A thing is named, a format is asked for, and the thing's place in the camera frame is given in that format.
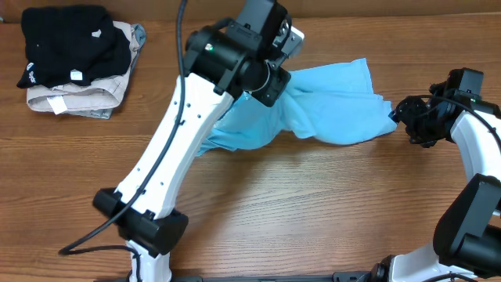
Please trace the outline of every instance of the printed logo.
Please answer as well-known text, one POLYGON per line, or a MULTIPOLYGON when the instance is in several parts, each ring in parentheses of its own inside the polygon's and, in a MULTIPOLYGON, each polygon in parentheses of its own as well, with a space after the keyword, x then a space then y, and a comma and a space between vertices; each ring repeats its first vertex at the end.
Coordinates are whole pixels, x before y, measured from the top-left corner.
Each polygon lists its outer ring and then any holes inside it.
POLYGON ((31 83, 36 83, 36 82, 37 82, 37 81, 34 79, 34 73, 33 73, 33 71, 30 71, 30 75, 28 75, 28 77, 30 78, 31 83))

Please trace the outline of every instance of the white label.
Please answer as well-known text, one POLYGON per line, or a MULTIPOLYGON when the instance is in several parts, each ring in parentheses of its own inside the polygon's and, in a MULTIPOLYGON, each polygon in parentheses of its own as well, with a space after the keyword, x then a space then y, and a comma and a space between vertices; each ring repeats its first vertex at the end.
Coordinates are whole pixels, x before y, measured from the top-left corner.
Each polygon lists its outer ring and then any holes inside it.
POLYGON ((54 114, 61 114, 68 110, 66 104, 64 103, 64 99, 61 95, 58 96, 48 96, 47 102, 49 102, 54 114))
POLYGON ((81 71, 79 71, 79 70, 72 70, 72 71, 70 71, 70 78, 71 78, 71 80, 82 80, 82 79, 84 79, 81 71))
POLYGON ((101 30, 97 30, 97 31, 92 32, 92 36, 98 38, 99 36, 101 36, 101 30))
POLYGON ((31 83, 37 83, 37 80, 34 79, 34 73, 33 73, 33 71, 30 71, 28 77, 30 78, 31 83))

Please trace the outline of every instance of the table surface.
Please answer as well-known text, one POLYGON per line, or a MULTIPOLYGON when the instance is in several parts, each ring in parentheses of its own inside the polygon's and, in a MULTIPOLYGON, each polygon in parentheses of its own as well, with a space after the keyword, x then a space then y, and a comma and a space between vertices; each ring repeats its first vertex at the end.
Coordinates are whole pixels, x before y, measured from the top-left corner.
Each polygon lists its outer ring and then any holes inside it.
MULTIPOLYGON (((94 194, 129 173, 170 101, 178 73, 174 25, 142 24, 148 39, 131 91, 109 121, 31 111, 16 88, 26 63, 20 26, 0 25, 0 281, 92 281, 129 271, 122 251, 56 253, 103 222, 94 194)), ((185 23, 184 38, 205 24, 185 23)), ((485 72, 484 98, 501 103, 501 16, 294 25, 307 41, 289 70, 365 57, 375 92, 395 105, 469 67, 485 72)), ((260 150, 216 150, 197 158, 182 184, 177 209, 190 224, 171 268, 205 277, 369 270, 431 241, 465 185, 454 144, 412 146, 403 126, 354 146, 282 133, 260 150)), ((113 227, 88 245, 101 244, 123 242, 113 227)))

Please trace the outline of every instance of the clothing tag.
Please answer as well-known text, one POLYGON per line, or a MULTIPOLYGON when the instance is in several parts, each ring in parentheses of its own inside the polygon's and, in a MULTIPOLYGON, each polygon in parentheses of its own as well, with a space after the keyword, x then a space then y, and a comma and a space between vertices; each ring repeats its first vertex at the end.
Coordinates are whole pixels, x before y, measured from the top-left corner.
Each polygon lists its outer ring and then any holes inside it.
POLYGON ((72 70, 72 71, 70 71, 70 78, 71 78, 71 80, 82 80, 82 79, 84 79, 81 71, 79 71, 79 70, 72 70))
POLYGON ((64 103, 64 99, 61 95, 58 96, 48 96, 47 102, 49 102, 50 107, 54 111, 54 114, 61 114, 68 110, 66 104, 64 103))
POLYGON ((101 30, 99 29, 99 30, 97 30, 97 31, 92 32, 92 36, 94 36, 94 37, 97 37, 97 38, 98 38, 99 36, 101 36, 101 30))

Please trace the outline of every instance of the wire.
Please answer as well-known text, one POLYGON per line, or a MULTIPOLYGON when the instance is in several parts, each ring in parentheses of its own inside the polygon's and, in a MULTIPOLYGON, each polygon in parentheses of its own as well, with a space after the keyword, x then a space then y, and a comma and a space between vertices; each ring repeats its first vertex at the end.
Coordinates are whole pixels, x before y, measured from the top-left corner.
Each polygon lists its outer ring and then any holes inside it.
POLYGON ((468 113, 472 114, 474 117, 476 117, 492 133, 492 136, 494 137, 494 139, 496 140, 496 143, 498 145, 499 152, 501 153, 501 139, 499 138, 499 135, 497 134, 496 130, 483 117, 481 117, 480 114, 475 113, 474 110, 470 109, 469 107, 464 106, 462 103, 457 102, 457 101, 455 101, 453 99, 444 98, 444 97, 441 97, 441 96, 418 95, 418 96, 413 96, 413 97, 415 97, 415 98, 421 98, 421 99, 424 99, 424 98, 437 99, 437 100, 449 102, 449 103, 451 103, 451 104, 453 104, 455 106, 458 106, 461 109, 467 111, 468 113))
POLYGON ((471 279, 469 277, 466 277, 464 275, 458 274, 458 273, 449 273, 449 274, 444 274, 444 275, 439 275, 437 277, 433 277, 430 279, 426 279, 423 282, 437 282, 440 280, 445 280, 445 279, 454 279, 454 278, 459 278, 468 282, 477 282, 475 279, 471 279))
POLYGON ((102 250, 128 250, 134 253, 134 255, 137 257, 136 263, 137 263, 137 280, 141 281, 140 278, 140 259, 139 259, 139 253, 134 250, 133 248, 125 247, 125 246, 102 246, 102 247, 94 247, 94 248, 84 248, 80 250, 74 250, 76 247, 80 246, 81 244, 85 243, 86 241, 92 239, 95 235, 103 232, 106 228, 108 228, 110 225, 115 223, 136 201, 137 199, 142 195, 142 192, 146 189, 146 185, 150 181, 151 177, 155 174, 155 171, 157 170, 158 166, 162 162, 162 160, 165 157, 165 154, 167 153, 169 147, 172 144, 172 141, 174 140, 175 134, 178 131, 178 127, 181 124, 182 120, 182 112, 184 110, 184 105, 185 105, 185 91, 186 91, 186 86, 185 86, 185 68, 183 64, 183 58, 182 58, 182 17, 184 15, 185 9, 186 9, 186 4, 188 0, 181 0, 181 4, 179 6, 179 11, 178 11, 178 19, 176 22, 176 42, 177 42, 177 51, 178 51, 178 67, 179 67, 179 76, 180 76, 180 82, 181 82, 181 94, 180 94, 180 99, 179 99, 179 110, 178 110, 178 115, 176 116, 174 126, 172 127, 171 134, 168 137, 167 142, 164 145, 164 148, 160 152, 160 155, 158 156, 157 160, 153 164, 153 167, 150 169, 148 174, 146 175, 145 179, 142 181, 141 185, 139 188, 136 190, 134 196, 132 196, 131 200, 111 219, 108 219, 105 221, 101 226, 97 227, 94 229, 92 232, 89 234, 83 236, 82 238, 76 240, 75 242, 67 245, 66 247, 62 248, 59 250, 60 255, 79 255, 79 254, 84 254, 88 253, 91 251, 102 251, 102 250))

